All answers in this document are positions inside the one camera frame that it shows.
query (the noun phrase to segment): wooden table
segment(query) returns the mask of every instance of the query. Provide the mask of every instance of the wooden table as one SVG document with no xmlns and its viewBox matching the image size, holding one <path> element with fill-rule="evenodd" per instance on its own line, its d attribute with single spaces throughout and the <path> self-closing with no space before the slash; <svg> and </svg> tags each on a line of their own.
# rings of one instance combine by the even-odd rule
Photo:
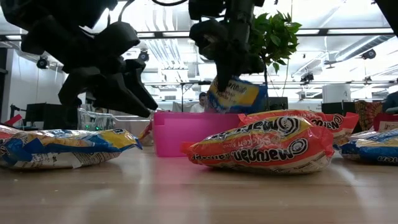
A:
<svg viewBox="0 0 398 224">
<path fill-rule="evenodd" d="M 75 170 L 0 170 L 0 223 L 398 223 L 398 167 L 336 156 L 323 172 L 276 177 L 148 151 Z"/>
</svg>

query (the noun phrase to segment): white ceiling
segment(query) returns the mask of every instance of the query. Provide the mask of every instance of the white ceiling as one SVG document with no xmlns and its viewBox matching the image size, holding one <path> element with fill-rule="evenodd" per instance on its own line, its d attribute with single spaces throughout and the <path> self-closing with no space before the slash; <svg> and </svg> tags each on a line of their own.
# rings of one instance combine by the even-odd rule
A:
<svg viewBox="0 0 398 224">
<path fill-rule="evenodd" d="M 371 4 L 371 2 L 372 0 L 283 0 L 279 1 L 278 5 L 275 6 L 273 0 L 266 0 L 264 7 L 256 8 L 255 14 L 263 12 L 275 13 L 277 10 L 283 13 L 292 12 L 293 20 L 301 23 L 303 28 L 389 27 L 378 6 Z M 123 4 L 124 2 L 120 2 L 116 9 L 111 12 L 112 21 L 116 21 Z M 106 27 L 107 16 L 108 12 L 105 12 L 94 28 L 95 32 L 100 32 Z M 136 0 L 124 12 L 123 21 L 129 22 L 137 31 L 185 31 L 189 30 L 193 24 L 189 19 L 187 4 L 162 7 L 154 5 L 150 0 Z M 24 31 L 8 24 L 4 16 L 0 15 L 0 34 L 18 34 L 20 32 Z M 316 61 L 319 65 L 312 68 L 316 81 L 358 81 L 365 76 L 382 72 L 386 68 L 397 64 L 394 58 L 397 57 L 395 51 L 398 50 L 398 40 L 393 38 L 374 48 L 377 52 L 377 57 L 373 60 L 352 58 L 345 62 L 334 64 L 334 69 L 326 69 L 323 62 L 327 59 L 328 54 L 343 50 L 362 38 L 361 36 L 300 37 L 298 52 L 289 60 L 289 69 L 287 69 L 287 66 L 282 66 L 278 74 L 275 74 L 273 68 L 270 68 L 271 80 L 274 82 L 284 82 L 285 80 L 288 82 L 299 81 L 303 72 L 297 73 L 298 69 L 319 56 L 321 57 Z M 170 80 L 176 82 L 211 79 L 216 75 L 214 65 L 199 65 L 199 68 L 196 69 L 196 76 L 188 78 L 187 68 L 191 68 L 190 65 L 192 63 L 203 63 L 191 40 L 143 40 L 139 46 L 134 47 L 124 56 L 126 58 L 136 58 L 140 49 L 148 49 L 150 57 L 146 71 L 151 73 L 143 76 L 144 82 L 159 82 L 164 80 L 165 76 L 168 82 Z M 153 50 L 164 52 L 164 55 L 154 54 Z M 162 71 L 161 68 L 173 65 L 171 61 L 175 62 L 176 59 L 178 60 L 174 67 L 185 67 L 184 70 Z M 264 80 L 262 74 L 243 75 L 243 78 L 252 82 L 263 82 Z M 396 78 L 396 73 L 391 72 L 388 75 L 375 76 L 373 80 L 394 80 Z M 291 94 L 295 95 L 298 90 L 301 90 L 299 85 L 286 87 L 297 88 L 296 90 L 285 90 L 285 95 L 287 94 L 288 96 Z M 274 90 L 270 90 L 270 95 L 276 95 L 275 93 Z"/>
</svg>

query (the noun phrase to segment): wall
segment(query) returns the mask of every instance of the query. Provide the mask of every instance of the wall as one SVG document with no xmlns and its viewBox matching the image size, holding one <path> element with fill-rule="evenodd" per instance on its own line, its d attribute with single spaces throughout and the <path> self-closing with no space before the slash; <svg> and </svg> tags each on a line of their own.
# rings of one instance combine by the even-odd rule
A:
<svg viewBox="0 0 398 224">
<path fill-rule="evenodd" d="M 60 104 L 58 92 L 66 77 L 62 71 L 40 70 L 35 62 L 20 57 L 14 49 L 8 49 L 6 67 L 9 74 L 5 78 L 2 122 L 9 119 L 11 104 L 21 109 L 31 103 Z"/>
</svg>

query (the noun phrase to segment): pink plastic container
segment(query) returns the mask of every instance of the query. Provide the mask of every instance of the pink plastic container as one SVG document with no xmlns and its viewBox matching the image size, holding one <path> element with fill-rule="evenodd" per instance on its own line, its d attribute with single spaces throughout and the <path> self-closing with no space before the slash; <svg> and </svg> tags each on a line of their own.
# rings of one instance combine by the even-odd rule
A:
<svg viewBox="0 0 398 224">
<path fill-rule="evenodd" d="M 181 143 L 200 142 L 212 134 L 238 127 L 237 114 L 155 113 L 154 143 L 159 157 L 183 157 Z"/>
</svg>

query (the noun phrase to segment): orange ramen package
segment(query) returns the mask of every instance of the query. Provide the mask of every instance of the orange ramen package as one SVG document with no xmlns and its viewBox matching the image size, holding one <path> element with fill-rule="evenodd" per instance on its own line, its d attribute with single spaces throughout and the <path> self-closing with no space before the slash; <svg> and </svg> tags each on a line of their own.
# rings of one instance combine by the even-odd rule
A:
<svg viewBox="0 0 398 224">
<path fill-rule="evenodd" d="M 273 116 L 298 116 L 309 120 L 316 126 L 326 127 L 335 139 L 335 142 L 351 135 L 353 132 L 359 116 L 355 113 L 347 113 L 346 116 L 340 114 L 324 114 L 309 110 L 276 110 L 256 114 L 240 114 L 241 125 L 250 124 L 264 118 Z"/>
<path fill-rule="evenodd" d="M 333 135 L 305 118 L 262 119 L 182 147 L 194 164 L 272 174 L 306 174 L 325 168 Z"/>
</svg>

